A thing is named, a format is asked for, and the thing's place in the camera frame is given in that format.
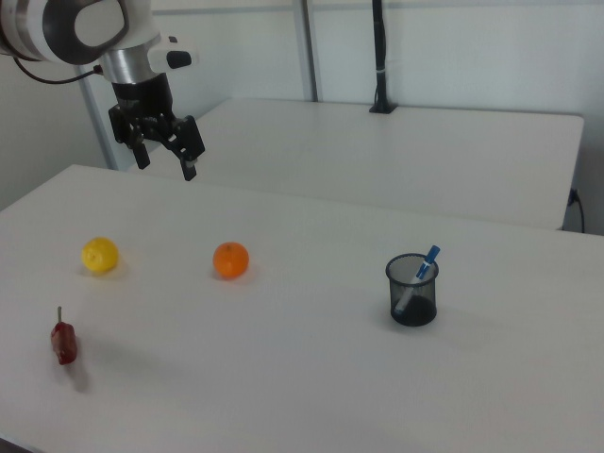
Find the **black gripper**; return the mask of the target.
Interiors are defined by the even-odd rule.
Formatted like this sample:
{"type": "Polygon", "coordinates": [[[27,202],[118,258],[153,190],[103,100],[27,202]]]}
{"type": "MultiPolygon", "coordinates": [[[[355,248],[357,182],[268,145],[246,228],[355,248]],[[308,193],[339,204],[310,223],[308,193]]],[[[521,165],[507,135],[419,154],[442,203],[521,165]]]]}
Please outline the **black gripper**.
{"type": "Polygon", "coordinates": [[[166,75],[135,84],[112,85],[117,104],[109,109],[114,138],[133,154],[139,169],[150,164],[145,142],[162,144],[179,159],[183,177],[193,180],[197,158],[205,151],[195,119],[173,113],[173,96],[166,75]]]}

